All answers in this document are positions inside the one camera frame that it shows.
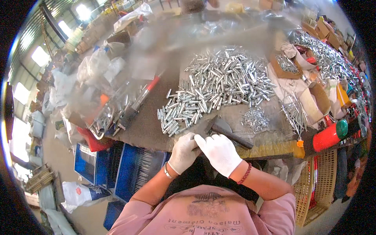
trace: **hammer handle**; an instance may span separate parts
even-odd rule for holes
[[[253,144],[246,141],[245,139],[243,138],[240,138],[239,136],[237,135],[234,135],[233,133],[231,132],[228,132],[226,131],[225,129],[223,129],[222,127],[214,124],[212,126],[212,130],[214,130],[215,132],[218,132],[222,135],[225,135],[227,138],[229,138],[230,140],[233,140],[241,145],[243,145],[244,147],[246,147],[247,149],[251,149],[253,147]]]

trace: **blue bin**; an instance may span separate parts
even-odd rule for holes
[[[114,195],[125,203],[129,202],[129,199],[133,196],[135,189],[139,169],[138,158],[142,157],[138,156],[138,149],[139,148],[129,144],[124,144],[123,152],[121,153]],[[167,152],[157,151],[153,153],[153,160],[151,162],[148,180],[157,174],[168,159],[169,153]]]
[[[83,144],[77,144],[74,171],[93,185],[106,186],[108,183],[108,162],[113,150],[91,152]]]
[[[107,211],[105,220],[103,222],[103,227],[109,231],[115,221],[119,218],[120,213],[123,211],[124,203],[117,201],[117,202],[109,202],[107,205]]]

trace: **red beaded bracelet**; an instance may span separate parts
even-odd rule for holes
[[[239,180],[238,182],[236,182],[237,184],[242,184],[244,182],[244,180],[246,180],[246,178],[249,175],[249,172],[251,171],[251,168],[252,168],[252,164],[248,163],[248,170],[247,170],[247,172],[244,174],[244,176],[243,176],[243,178],[241,178],[241,180]]]

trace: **corrugated metal roof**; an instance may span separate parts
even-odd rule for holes
[[[51,11],[51,15],[56,19],[59,15],[64,13],[72,5],[73,0],[46,0],[48,9]],[[20,67],[20,60],[25,58],[28,50],[34,44],[34,42],[42,35],[41,29],[41,15],[42,12],[37,6],[35,11],[24,22],[21,36],[19,37],[18,45],[16,45],[12,61],[10,63],[8,81],[11,81],[15,76],[16,71]],[[48,25],[47,20],[44,18],[44,24]]]

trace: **concrete floor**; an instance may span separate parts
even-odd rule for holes
[[[220,1],[220,10],[225,10],[225,5],[229,0]],[[244,3],[247,6],[257,6],[258,0],[239,0],[236,2]],[[154,13],[162,11],[159,1],[154,0],[148,3],[152,8]],[[164,2],[164,8],[169,9],[168,3]],[[173,8],[177,7],[176,1],[172,1],[171,5]],[[96,45],[101,46],[103,40],[107,38],[113,31],[110,30],[105,34]],[[92,50],[87,51],[83,56],[91,55]],[[79,183],[88,183],[86,180],[79,180],[79,175],[74,172],[74,156],[69,153],[67,148],[64,147],[59,140],[55,140],[55,127],[49,119],[46,121],[46,128],[44,131],[43,138],[43,151],[44,151],[44,162],[47,162],[55,171],[59,172],[60,180],[63,181],[77,181]],[[340,200],[334,203],[331,208],[317,218],[314,222],[309,224],[304,228],[296,228],[295,234],[327,234],[333,225],[338,221],[340,216],[343,214],[344,210],[348,206],[350,201],[341,204]],[[104,235],[107,230],[103,227],[103,221],[106,214],[108,201],[105,200],[93,206],[84,207],[80,206],[69,214],[69,218],[74,222],[80,234],[96,234]]]

